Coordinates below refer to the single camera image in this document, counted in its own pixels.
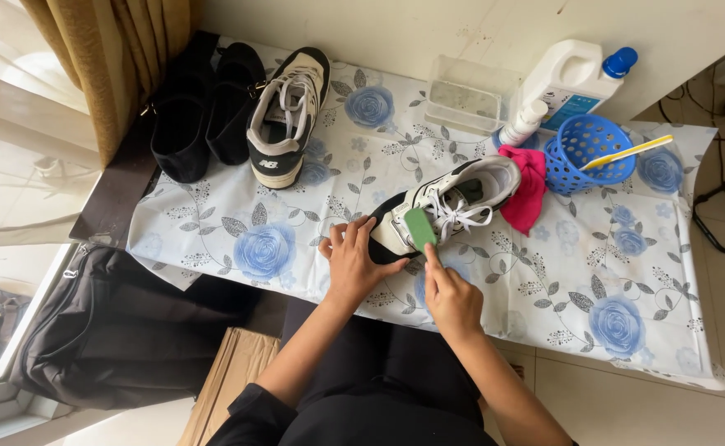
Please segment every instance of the sheer curtain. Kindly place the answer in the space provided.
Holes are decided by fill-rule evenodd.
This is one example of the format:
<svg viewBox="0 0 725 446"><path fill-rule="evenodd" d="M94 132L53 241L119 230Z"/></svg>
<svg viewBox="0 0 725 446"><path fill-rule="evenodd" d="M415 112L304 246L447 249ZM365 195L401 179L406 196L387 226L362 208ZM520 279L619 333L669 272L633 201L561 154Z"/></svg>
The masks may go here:
<svg viewBox="0 0 725 446"><path fill-rule="evenodd" d="M0 246L63 243L100 175L84 94L17 0L0 0Z"/></svg>

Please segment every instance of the pink rag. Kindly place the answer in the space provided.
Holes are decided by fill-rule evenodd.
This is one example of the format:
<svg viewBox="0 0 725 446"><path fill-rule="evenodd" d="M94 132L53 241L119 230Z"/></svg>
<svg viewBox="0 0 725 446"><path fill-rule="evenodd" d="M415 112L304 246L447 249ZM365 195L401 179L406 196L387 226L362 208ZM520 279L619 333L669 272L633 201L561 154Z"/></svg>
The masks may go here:
<svg viewBox="0 0 725 446"><path fill-rule="evenodd" d="M500 208L500 213L512 228L527 236L542 212L542 196L547 191L544 151L502 145L498 153L513 159L522 172L519 188Z"/></svg>

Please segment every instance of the black bag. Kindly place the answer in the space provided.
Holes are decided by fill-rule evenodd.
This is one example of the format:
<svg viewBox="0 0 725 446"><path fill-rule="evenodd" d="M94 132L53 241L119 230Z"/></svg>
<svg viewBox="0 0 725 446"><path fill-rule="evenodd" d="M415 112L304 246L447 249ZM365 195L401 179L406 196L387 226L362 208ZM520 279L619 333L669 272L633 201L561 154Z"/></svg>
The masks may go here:
<svg viewBox="0 0 725 446"><path fill-rule="evenodd" d="M10 381L102 410L197 396L225 329L243 325L259 295L210 276L181 291L123 251L82 245L21 342Z"/></svg>

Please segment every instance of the hand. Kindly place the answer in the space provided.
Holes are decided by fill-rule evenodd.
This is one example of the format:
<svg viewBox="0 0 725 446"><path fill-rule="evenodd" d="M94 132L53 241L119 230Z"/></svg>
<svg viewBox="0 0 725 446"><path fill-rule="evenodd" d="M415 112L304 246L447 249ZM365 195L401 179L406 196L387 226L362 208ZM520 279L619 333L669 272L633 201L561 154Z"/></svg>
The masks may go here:
<svg viewBox="0 0 725 446"><path fill-rule="evenodd" d="M376 218L363 215L351 223L329 228L329 238L319 243L319 252L329 260L326 301L351 306L353 311L382 279L401 271L409 261L400 259L389 265L377 265L370 259L368 238L375 224Z"/></svg>
<svg viewBox="0 0 725 446"><path fill-rule="evenodd" d="M453 268L443 268L433 244L427 243L426 306L439 332L448 341L469 339L483 334L481 309L484 294Z"/></svg>

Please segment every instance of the cardboard box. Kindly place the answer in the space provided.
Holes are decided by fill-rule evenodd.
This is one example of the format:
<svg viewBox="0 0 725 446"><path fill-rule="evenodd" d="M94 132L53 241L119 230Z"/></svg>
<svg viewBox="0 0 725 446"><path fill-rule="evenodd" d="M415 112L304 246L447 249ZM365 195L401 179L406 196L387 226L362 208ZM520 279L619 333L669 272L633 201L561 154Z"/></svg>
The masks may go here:
<svg viewBox="0 0 725 446"><path fill-rule="evenodd" d="M228 406L280 350L280 339L228 329L178 446L203 446L228 419Z"/></svg>

